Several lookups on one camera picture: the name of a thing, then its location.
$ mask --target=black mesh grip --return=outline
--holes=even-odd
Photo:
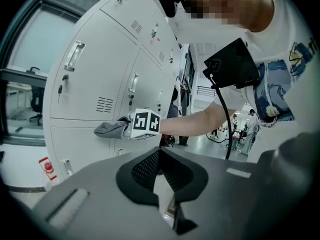
[[[120,167],[117,186],[133,202],[158,207],[158,196],[153,190],[159,170],[173,189],[176,203],[195,200],[208,183],[208,173],[202,166],[168,149],[155,147]]]

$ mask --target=locker handle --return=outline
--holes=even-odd
[[[123,151],[122,148],[117,149],[117,151],[116,151],[116,153],[115,153],[115,156],[116,156],[116,157],[121,156],[121,155],[122,155],[122,151]]]
[[[136,90],[137,82],[138,82],[139,75],[136,72],[133,72],[133,78],[131,81],[131,87],[129,88],[129,92],[134,93]]]
[[[155,26],[151,29],[151,37],[154,38],[157,34],[157,30],[158,30],[159,24],[155,23]]]
[[[174,60],[173,55],[174,55],[174,49],[171,49],[171,53],[170,53],[170,56],[169,56],[170,63],[172,63],[173,60]]]
[[[75,67],[76,64],[79,60],[79,57],[81,55],[81,53],[83,52],[84,48],[85,48],[85,44],[83,42],[80,41],[75,41],[67,58],[66,58],[66,62],[63,65],[63,69],[67,70],[67,71],[75,71]]]
[[[68,174],[68,176],[71,176],[74,174],[72,167],[71,167],[71,163],[69,159],[64,159],[61,160],[61,162],[64,164],[64,168],[66,170],[66,173]]]
[[[157,100],[157,102],[160,102],[161,94],[162,94],[162,90],[160,90],[160,92],[159,92],[159,95],[158,95],[158,100]]]

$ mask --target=locker door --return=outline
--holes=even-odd
[[[179,73],[179,65],[180,65],[180,60],[182,56],[182,52],[179,48],[178,43],[176,40],[173,40],[171,42],[171,54],[170,57],[172,58],[172,63],[169,63],[167,67],[165,68],[165,71],[168,73],[172,79],[176,80],[178,73]]]
[[[149,22],[148,30],[143,39],[143,46],[152,54],[161,66],[166,68],[170,63],[170,38],[173,32],[165,20],[161,11],[157,10],[152,20]]]
[[[82,52],[77,55],[74,71],[68,71],[65,65],[70,64],[77,49],[82,49]],[[97,12],[73,39],[60,64],[50,116],[111,121],[124,74],[130,61],[135,59],[137,49],[136,44],[113,25],[109,16],[102,11]],[[69,78],[62,81],[64,74]],[[60,85],[63,88],[59,96]]]
[[[87,165],[109,158],[110,139],[94,135],[94,128],[51,127],[51,134],[55,156],[65,179],[68,177],[65,160],[76,173]]]
[[[156,111],[159,90],[157,77],[161,69],[140,49],[134,62],[131,76],[125,88],[120,109],[121,115],[126,115],[131,109],[151,109]],[[129,95],[134,95],[132,106],[129,106]]]
[[[139,39],[158,7],[153,0],[110,0],[101,10]]]
[[[148,141],[137,139],[116,139],[114,144],[114,157],[135,151],[147,151]]]
[[[163,71],[161,71],[159,79],[161,79],[159,81],[161,84],[159,88],[161,89],[162,94],[159,99],[159,104],[161,104],[161,111],[157,111],[157,113],[159,113],[161,119],[166,119],[176,81],[168,77],[168,74]]]

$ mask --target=white locker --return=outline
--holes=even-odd
[[[74,71],[68,71],[65,65],[70,60],[70,54],[72,57],[72,47],[76,41],[85,46]],[[124,74],[137,55],[136,44],[100,11],[81,28],[70,46],[55,79],[51,117],[111,121]],[[64,74],[68,74],[69,78],[62,81]]]
[[[77,22],[64,52],[50,71],[43,99],[45,141],[60,180],[69,169],[76,173],[159,145],[161,134],[149,140],[94,134],[101,122],[135,109],[167,117],[181,53],[153,0],[102,0]]]
[[[137,139],[116,139],[114,144],[114,157],[135,151],[147,151],[148,141]]]
[[[150,33],[143,36],[142,45],[152,54],[159,64],[166,68],[170,63],[171,43],[173,35],[161,11],[157,11],[149,21]]]
[[[157,110],[156,112],[160,115],[161,119],[166,119],[176,81],[168,77],[167,73],[165,72],[161,72],[161,74],[161,79],[163,79],[161,81],[162,94],[159,100],[159,104],[161,104],[161,110]]]
[[[66,166],[76,173],[89,164],[113,157],[113,154],[109,156],[111,140],[94,135],[94,128],[51,127],[51,135],[58,166],[65,179],[68,177]]]
[[[138,40],[147,32],[151,36],[150,19],[159,9],[153,0],[110,0],[101,10]]]
[[[130,109],[132,111],[135,109],[157,111],[159,90],[155,86],[160,81],[157,77],[159,72],[161,72],[160,68],[140,49],[125,88],[120,110],[121,115],[126,115]],[[134,95],[131,107],[129,107],[129,95]]]
[[[177,43],[171,42],[171,54],[170,57],[172,58],[172,63],[169,63],[168,66],[165,68],[165,71],[168,73],[169,76],[171,76],[174,80],[177,79],[177,76],[179,74],[179,65],[180,60],[182,56],[182,52],[180,50],[180,47]]]

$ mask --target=black cable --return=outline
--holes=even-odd
[[[215,142],[215,143],[222,143],[222,142],[224,142],[224,141],[226,141],[226,140],[229,140],[228,138],[225,138],[225,139],[222,140],[222,141],[215,141],[215,140],[213,140],[212,138],[209,138],[209,137],[208,137],[208,134],[206,134],[206,137],[207,137],[210,141],[213,141],[213,142]]]
[[[225,112],[225,116],[226,116],[226,121],[228,122],[228,133],[229,133],[229,142],[228,142],[228,150],[226,151],[226,156],[225,159],[228,160],[230,153],[231,153],[231,146],[232,146],[232,131],[231,131],[231,121],[230,121],[230,117],[229,117],[229,113],[228,113],[228,109],[226,106],[226,103],[224,101],[224,98],[222,98],[221,92],[219,90],[218,87],[215,87],[215,85],[213,85],[213,87],[215,88],[215,92],[218,95],[221,105],[224,109]]]

